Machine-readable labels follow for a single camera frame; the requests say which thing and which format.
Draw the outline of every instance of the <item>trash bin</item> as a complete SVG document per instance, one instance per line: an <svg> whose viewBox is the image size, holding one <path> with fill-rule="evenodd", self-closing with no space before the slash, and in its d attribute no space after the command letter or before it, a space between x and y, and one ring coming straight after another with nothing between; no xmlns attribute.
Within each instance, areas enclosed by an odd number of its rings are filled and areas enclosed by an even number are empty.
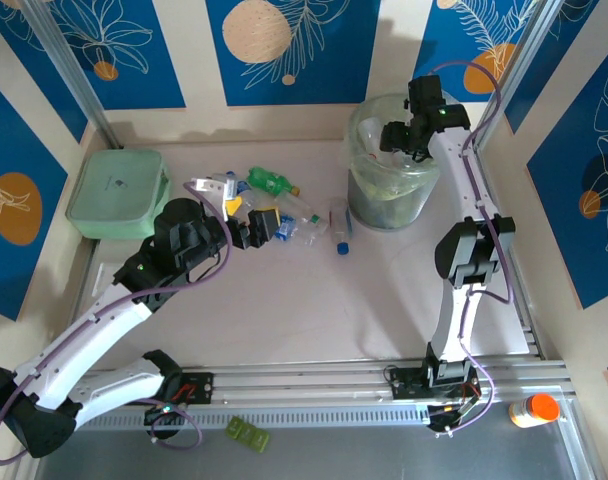
<svg viewBox="0 0 608 480"><path fill-rule="evenodd" d="M439 177L432 158L400 166L384 165L371 156L357 127L362 120L376 117L382 123L406 121L404 94L383 95L362 103L351 115L344 138L348 156L348 203L353 216L367 227L397 230L415 220Z"/></svg>

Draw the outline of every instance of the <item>purple cable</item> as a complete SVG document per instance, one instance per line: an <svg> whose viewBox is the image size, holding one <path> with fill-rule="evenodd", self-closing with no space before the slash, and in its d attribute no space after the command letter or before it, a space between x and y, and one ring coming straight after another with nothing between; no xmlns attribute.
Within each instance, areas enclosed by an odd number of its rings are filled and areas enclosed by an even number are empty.
<svg viewBox="0 0 608 480"><path fill-rule="evenodd" d="M156 405L156 406L164 405L166 407L170 407L170 409L174 413L177 413L180 417L184 418L187 422L189 422L191 425L193 425L193 428L197 432L197 440L195 440L195 442L193 442L192 444L186 445L186 446L171 445L170 443L167 443L167 442L158 441L157 437L155 436L155 426L161 420L164 419L164 416L162 415L162 416L156 418L155 421L153 422L153 424L151 425L151 437L152 437L151 440L153 440L155 445L159 445L160 447L168 448L169 450L182 450L182 451L192 450L192 449L200 446L200 444L202 443L202 438L203 438L202 429L197 424L195 419L191 415L186 413L184 410L181 410L180 408L176 407L175 405L173 405L171 403L166 404L164 402L159 402L157 400L151 400L150 398L142 398L142 399L138 400L138 402L148 403L149 405Z"/></svg>
<svg viewBox="0 0 608 480"><path fill-rule="evenodd" d="M123 305L126 302L130 302L131 300L134 300L136 298L145 297L147 295L155 295L158 293L175 293L175 292L179 292L180 290L188 290L190 288L197 287L198 285L201 285L201 284L206 283L207 281L211 280L213 277L215 277L217 274L219 274L220 271L226 266L226 264L228 263L228 259L231 256L231 250L233 250L233 238L231 237L231 232L229 231L229 229L226 225L226 222L224 221L224 218L218 213L217 209L215 209L215 207L213 207L213 205L208 200L206 200L206 198L204 198L203 195L201 195L197 190L195 190L192 187L191 182L186 182L184 184L184 188L186 190L188 190L193 196L195 196L200 202L202 202L202 204L204 204L204 206L206 206L211 211L213 216L217 219L218 223L220 224L220 227L222 227L222 230L224 230L227 248L226 248L226 255L224 256L224 260L220 264L219 268L217 270L215 270L213 273L211 273L210 275L207 275L206 277L202 278L201 280L196 280L195 282L189 283L187 285L179 285L179 286L175 286L175 287L149 288L147 290L142 290L139 292L132 293L130 295L126 295L126 296L108 304L106 307L98 310L97 312L95 312L95 318L97 318L97 319L102 318L104 315L107 315L108 313L110 313L115 308L119 307L120 305ZM62 343L60 343L57 347L55 347L51 353L46 355L42 359L42 361L37 364L37 366L35 367L35 373L33 375L27 376L22 381L22 383L20 383L20 385L15 390L13 390L13 393L11 393L8 400L4 403L4 405L2 406L2 408L0 410L0 428L2 427L2 423L4 422L6 415L8 415L8 412L11 409L11 406L13 405L13 403L15 403L15 400L17 400L17 397L20 395L20 393L22 393L26 389L26 387L28 387L28 385L33 381L33 379L35 377L39 376L39 374L44 370L44 368L46 368L46 366L49 364L49 362L51 360L53 360L53 358L55 358L57 355L59 355L62 350L64 350L67 346L69 346L77 337L79 337L92 324L93 324L93 322L91 320L88 320L88 321L82 323L76 330L73 330L73 332L71 332L71 334L68 337L66 337L65 339L62 340ZM17 455L15 455L11 458L7 458L4 460L0 459L0 467L5 466L5 465L10 465L11 463L14 463L17 460L19 460L24 455L26 455L26 450L22 450L20 453L18 453Z"/></svg>
<svg viewBox="0 0 608 480"><path fill-rule="evenodd" d="M443 63L441 65L438 65L434 69L432 69L429 72L429 75L438 70L441 70L444 67L449 67L452 65L465 65L465 66L472 67L472 68L475 68L475 69L481 71L484 75L486 75L488 77L488 79L493 84L493 88L495 89L496 97L495 97L495 106L493 108L493 111L491 112L491 114L489 115L489 117L486 120L484 120L482 123L480 123L477 126L477 128L475 130L473 130L473 132L471 132L471 134L464 141L464 145L462 146L462 160L464 160L464 168L466 168L466 174L469 178L469 181L471 182L471 187L473 188L473 193L475 194L475 200L477 202L480 202L482 200L482 194L480 193L480 188L479 188L479 185L477 184L477 180L475 179L475 175L473 175L473 169L471 168L471 163L470 163L470 160L468 158L466 151L472 145L475 138L477 138L477 135L479 134L479 132L483 128L488 126L499 113L500 105L502 103L502 93L500 92L500 86L497 83L497 80L495 79L493 74L491 74L491 72L489 72L486 68L484 68L481 65L478 65L476 63L473 63L473 62L454 61L454 62ZM482 418L486 414L486 412L489 411L489 409L493 405L493 401L495 400L495 382L493 382L493 378L488 373L488 371L484 367L482 367L482 365L477 360L475 360L475 357L473 357L471 352L469 352L468 349L464 346L464 332L466 331L466 316L467 316L467 312L468 312L468 308L469 308L469 304L470 304L470 297L475 294L484 294L484 295L490 296L491 298L493 298L495 300L505 303L507 305L510 305L511 303L513 303L513 299L514 299L513 284L508 275L508 261L506 259L506 254L504 253L504 249L502 248L502 245L500 244L499 237L497 235L497 231L495 230L495 227L493 226L493 222L491 221L491 219L488 215L488 212L486 211L486 208L483 205L480 205L479 210L480 210L480 213L482 214L482 217L484 218L484 222L486 223L486 226L488 227L488 230L491 234L491 238L493 239L493 244L495 245L495 248L497 249L497 254L498 254L498 257L500 260L500 264L502 265L502 269L504 270L504 280L506 281L507 298L503 298L496 293L488 292L486 290L469 289L469 291L467 292L466 301L464 303L464 308L462 310L462 318L460 320L460 330L458 333L458 339L460 342L460 347L462 348L462 351L464 352L466 357L471 361L473 366L478 371L482 372L482 374L487 378L488 383L489 383L489 389L490 389L489 400L486 403L486 405L484 405L484 408L482 408L482 410L477 415L475 415L473 418L471 418L468 422L458 425L457 427L450 429L449 432L444 432L442 435L444 435L446 433L452 435L453 433L455 433L459 430L462 430L463 428L468 427L472 423L475 423L480 418Z"/></svg>

